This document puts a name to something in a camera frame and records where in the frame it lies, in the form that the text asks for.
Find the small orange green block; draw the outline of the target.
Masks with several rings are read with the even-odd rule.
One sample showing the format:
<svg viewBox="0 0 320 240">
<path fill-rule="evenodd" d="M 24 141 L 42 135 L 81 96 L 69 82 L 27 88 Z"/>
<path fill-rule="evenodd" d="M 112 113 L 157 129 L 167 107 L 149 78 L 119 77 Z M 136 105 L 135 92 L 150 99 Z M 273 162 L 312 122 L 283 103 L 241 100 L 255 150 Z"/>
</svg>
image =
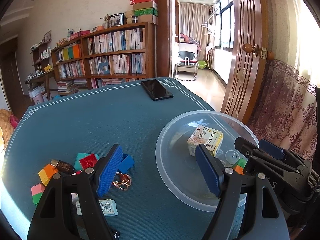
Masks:
<svg viewBox="0 0 320 240">
<path fill-rule="evenodd" d="M 247 160 L 240 158 L 233 166 L 232 169 L 240 175 L 244 175 L 244 168 L 247 164 Z"/>
</svg>

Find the pink green toy block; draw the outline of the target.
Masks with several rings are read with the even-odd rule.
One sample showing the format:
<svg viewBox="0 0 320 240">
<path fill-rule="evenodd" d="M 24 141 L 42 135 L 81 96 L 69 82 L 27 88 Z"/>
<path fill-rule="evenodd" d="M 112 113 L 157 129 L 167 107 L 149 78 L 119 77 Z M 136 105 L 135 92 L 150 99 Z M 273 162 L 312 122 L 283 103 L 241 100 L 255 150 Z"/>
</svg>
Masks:
<svg viewBox="0 0 320 240">
<path fill-rule="evenodd" d="M 34 205 L 37 205 L 39 203 L 40 198 L 44 193 L 45 189 L 46 187 L 41 183 L 38 183 L 37 185 L 31 187 L 31 196 Z"/>
</svg>

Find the yellow ointment box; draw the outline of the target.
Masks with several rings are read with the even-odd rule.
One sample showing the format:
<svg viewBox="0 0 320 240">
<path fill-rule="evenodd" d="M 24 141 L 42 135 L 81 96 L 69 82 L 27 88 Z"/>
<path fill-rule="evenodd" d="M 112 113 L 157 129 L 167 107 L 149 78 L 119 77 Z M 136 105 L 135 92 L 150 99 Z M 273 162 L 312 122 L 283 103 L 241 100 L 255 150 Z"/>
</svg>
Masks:
<svg viewBox="0 0 320 240">
<path fill-rule="evenodd" d="M 204 144 L 213 157 L 216 157 L 223 142 L 223 133 L 216 129 L 198 125 L 187 140 L 189 154 L 195 156 L 196 146 Z"/>
</svg>

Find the yellow orange toy block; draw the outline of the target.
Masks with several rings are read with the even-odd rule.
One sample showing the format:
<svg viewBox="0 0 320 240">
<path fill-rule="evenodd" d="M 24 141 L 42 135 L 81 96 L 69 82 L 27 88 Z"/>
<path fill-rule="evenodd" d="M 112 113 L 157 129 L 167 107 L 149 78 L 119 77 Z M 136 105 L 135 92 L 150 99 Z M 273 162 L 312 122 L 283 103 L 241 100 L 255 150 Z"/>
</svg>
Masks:
<svg viewBox="0 0 320 240">
<path fill-rule="evenodd" d="M 47 186 L 52 176 L 58 172 L 52 164 L 47 164 L 39 173 L 39 178 L 44 186 Z"/>
</svg>

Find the brown perfume bottle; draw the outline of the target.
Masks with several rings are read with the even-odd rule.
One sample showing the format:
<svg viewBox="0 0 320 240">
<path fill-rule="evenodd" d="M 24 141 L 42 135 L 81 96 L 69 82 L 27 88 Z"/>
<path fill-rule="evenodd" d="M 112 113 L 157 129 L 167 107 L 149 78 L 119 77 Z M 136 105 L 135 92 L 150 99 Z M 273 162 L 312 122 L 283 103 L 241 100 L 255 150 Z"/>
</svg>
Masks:
<svg viewBox="0 0 320 240">
<path fill-rule="evenodd" d="M 72 175 L 75 171 L 74 167 L 71 164 L 61 160 L 53 159 L 51 160 L 50 164 L 54 166 L 58 171 L 68 175 Z"/>
</svg>

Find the pale green medicine box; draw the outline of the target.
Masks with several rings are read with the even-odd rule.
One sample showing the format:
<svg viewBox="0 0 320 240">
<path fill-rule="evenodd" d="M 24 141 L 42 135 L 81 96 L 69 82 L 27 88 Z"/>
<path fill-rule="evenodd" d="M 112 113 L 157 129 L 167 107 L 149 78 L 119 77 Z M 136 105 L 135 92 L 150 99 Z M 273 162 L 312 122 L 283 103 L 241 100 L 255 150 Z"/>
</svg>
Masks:
<svg viewBox="0 0 320 240">
<path fill-rule="evenodd" d="M 114 200 L 102 199 L 102 200 L 99 200 L 99 204 L 100 204 L 101 210 L 102 210 L 105 217 L 118 215 L 116 202 Z M 76 206 L 77 215 L 81 216 L 82 211 L 81 211 L 81 207 L 80 207 L 80 202 L 79 201 L 75 202 L 75 206 Z"/>
</svg>

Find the teal dental floss case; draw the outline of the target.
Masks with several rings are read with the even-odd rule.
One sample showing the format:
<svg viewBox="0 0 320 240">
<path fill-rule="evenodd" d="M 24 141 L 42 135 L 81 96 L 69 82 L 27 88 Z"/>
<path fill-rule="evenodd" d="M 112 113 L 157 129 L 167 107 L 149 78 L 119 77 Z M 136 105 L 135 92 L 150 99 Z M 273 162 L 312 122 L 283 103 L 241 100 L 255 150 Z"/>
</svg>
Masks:
<svg viewBox="0 0 320 240">
<path fill-rule="evenodd" d="M 76 171 L 85 170 L 88 167 L 94 167 L 99 160 L 99 155 L 93 153 L 78 153 L 74 163 Z"/>
</svg>

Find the red long toy block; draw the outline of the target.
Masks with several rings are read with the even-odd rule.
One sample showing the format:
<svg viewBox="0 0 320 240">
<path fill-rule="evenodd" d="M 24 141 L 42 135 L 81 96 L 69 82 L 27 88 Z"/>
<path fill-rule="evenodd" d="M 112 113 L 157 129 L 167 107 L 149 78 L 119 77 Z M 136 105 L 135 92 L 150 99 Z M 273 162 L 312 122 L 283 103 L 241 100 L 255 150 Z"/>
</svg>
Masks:
<svg viewBox="0 0 320 240">
<path fill-rule="evenodd" d="M 99 157 L 95 154 L 89 154 L 79 160 L 80 166 L 83 170 L 89 167 L 94 167 L 98 162 Z"/>
</svg>

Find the clear plastic bowl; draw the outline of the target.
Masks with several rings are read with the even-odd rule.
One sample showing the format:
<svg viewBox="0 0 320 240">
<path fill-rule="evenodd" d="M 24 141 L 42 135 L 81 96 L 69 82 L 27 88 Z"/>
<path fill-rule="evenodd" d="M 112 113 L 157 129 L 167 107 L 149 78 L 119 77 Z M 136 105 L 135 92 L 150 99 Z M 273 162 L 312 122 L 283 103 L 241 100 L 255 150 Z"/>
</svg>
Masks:
<svg viewBox="0 0 320 240">
<path fill-rule="evenodd" d="M 245 155 L 235 149 L 236 138 L 243 137 L 254 145 L 258 145 L 259 140 L 238 119 L 215 111 L 183 113 L 162 129 L 157 139 L 155 156 L 163 182 L 185 204 L 201 211 L 215 212 L 219 199 L 208 189 L 187 143 L 200 125 L 223 133 L 217 158 L 225 167 L 232 167 L 239 159 L 245 159 Z"/>
</svg>

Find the gold metal ring puzzle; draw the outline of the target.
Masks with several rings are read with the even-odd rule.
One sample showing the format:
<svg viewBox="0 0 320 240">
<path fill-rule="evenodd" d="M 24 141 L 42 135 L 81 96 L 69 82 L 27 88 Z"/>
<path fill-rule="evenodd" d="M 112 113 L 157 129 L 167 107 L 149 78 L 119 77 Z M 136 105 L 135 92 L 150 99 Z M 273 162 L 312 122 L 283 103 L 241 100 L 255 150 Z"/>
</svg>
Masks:
<svg viewBox="0 0 320 240">
<path fill-rule="evenodd" d="M 117 172 L 112 185 L 121 191 L 127 191 L 132 184 L 131 177 L 126 173 Z"/>
</svg>

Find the blue toy block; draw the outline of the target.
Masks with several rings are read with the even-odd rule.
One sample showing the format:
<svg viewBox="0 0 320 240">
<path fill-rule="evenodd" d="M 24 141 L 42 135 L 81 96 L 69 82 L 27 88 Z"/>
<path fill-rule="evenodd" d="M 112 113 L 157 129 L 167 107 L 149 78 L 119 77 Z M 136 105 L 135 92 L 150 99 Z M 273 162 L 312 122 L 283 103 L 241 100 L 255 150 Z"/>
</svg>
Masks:
<svg viewBox="0 0 320 240">
<path fill-rule="evenodd" d="M 131 155 L 123 153 L 123 159 L 119 165 L 118 172 L 127 173 L 130 168 L 132 168 L 135 164 L 135 161 L 131 157 Z"/>
</svg>

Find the patterned pink curtain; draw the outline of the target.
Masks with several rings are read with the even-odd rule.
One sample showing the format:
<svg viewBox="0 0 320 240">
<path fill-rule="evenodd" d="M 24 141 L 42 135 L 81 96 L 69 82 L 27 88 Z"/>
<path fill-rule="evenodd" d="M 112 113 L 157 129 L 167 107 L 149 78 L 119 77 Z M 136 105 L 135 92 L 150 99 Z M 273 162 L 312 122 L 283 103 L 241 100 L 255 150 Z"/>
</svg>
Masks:
<svg viewBox="0 0 320 240">
<path fill-rule="evenodd" d="M 317 144 L 316 86 L 279 60 L 268 61 L 248 127 L 258 140 L 312 160 Z"/>
</svg>

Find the rolling cart with basin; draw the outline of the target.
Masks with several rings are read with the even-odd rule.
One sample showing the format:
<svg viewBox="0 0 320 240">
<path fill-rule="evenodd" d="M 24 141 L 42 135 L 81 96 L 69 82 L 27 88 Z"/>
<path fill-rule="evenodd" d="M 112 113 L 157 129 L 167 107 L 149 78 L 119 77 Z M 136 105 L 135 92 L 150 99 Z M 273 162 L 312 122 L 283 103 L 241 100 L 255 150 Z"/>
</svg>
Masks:
<svg viewBox="0 0 320 240">
<path fill-rule="evenodd" d="M 197 45 L 179 43 L 178 58 L 175 64 L 175 78 L 181 81 L 195 81 L 199 68 Z"/>
</svg>

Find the black smartphone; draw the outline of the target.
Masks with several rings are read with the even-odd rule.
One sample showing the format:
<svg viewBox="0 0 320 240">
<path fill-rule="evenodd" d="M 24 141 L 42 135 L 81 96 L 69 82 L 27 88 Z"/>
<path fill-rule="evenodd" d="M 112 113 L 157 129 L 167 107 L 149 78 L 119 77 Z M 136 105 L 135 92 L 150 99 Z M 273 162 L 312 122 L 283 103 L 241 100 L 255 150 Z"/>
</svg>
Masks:
<svg viewBox="0 0 320 240">
<path fill-rule="evenodd" d="M 143 80 L 140 82 L 153 101 L 170 99 L 174 96 L 157 79 Z"/>
</svg>

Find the small wooden shelf desk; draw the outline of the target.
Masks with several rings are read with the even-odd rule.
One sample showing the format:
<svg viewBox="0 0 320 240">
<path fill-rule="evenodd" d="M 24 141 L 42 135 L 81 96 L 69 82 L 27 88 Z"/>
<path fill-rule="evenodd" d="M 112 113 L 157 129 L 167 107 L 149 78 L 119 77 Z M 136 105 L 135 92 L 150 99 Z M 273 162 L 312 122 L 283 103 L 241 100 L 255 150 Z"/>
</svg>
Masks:
<svg viewBox="0 0 320 240">
<path fill-rule="evenodd" d="M 40 43 L 31 47 L 33 72 L 25 80 L 29 91 L 38 86 L 43 86 L 48 101 L 52 99 L 51 91 L 53 91 L 53 89 L 50 89 L 50 79 L 55 77 L 50 43 L 51 39 L 47 41 L 43 38 Z"/>
</svg>

